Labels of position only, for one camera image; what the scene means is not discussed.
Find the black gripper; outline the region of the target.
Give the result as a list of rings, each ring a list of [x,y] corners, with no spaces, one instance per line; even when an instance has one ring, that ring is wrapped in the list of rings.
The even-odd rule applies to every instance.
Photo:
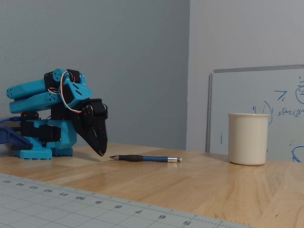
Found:
[[[76,105],[84,120],[96,120],[92,123],[81,123],[76,132],[99,155],[104,156],[107,150],[107,132],[105,120],[108,118],[107,106],[102,99],[87,99]]]

